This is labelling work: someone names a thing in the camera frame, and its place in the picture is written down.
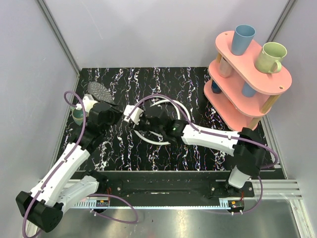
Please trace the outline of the grey shower head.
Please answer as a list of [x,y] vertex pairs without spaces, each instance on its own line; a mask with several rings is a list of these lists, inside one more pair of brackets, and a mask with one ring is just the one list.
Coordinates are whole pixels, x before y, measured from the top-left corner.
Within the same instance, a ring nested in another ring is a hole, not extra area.
[[96,101],[108,103],[114,109],[123,114],[123,107],[114,102],[111,92],[101,83],[98,83],[96,81],[90,82],[88,84],[88,93],[92,95]]

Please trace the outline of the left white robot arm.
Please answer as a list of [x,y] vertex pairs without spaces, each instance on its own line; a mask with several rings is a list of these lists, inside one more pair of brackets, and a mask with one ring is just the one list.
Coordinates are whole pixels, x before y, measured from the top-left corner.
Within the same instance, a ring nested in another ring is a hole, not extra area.
[[15,201],[23,217],[22,233],[26,235],[26,223],[31,222],[42,231],[51,232],[64,213],[83,198],[94,194],[102,196],[107,190],[107,177],[97,171],[86,171],[73,186],[64,186],[77,168],[101,144],[106,130],[118,123],[123,111],[118,105],[106,102],[85,105],[88,116],[83,127],[68,143],[64,153],[30,192],[21,191]]

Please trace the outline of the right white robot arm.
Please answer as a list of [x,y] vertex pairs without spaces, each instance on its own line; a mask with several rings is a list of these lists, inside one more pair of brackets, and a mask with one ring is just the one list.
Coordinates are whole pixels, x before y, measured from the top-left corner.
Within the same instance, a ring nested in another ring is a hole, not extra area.
[[237,196],[242,192],[245,182],[260,173],[265,150],[249,128],[238,132],[201,127],[186,120],[171,119],[166,111],[157,106],[143,111],[128,105],[123,114],[124,121],[130,122],[136,133],[152,132],[163,139],[163,145],[197,145],[230,155],[233,158],[231,172],[225,184],[229,196]]

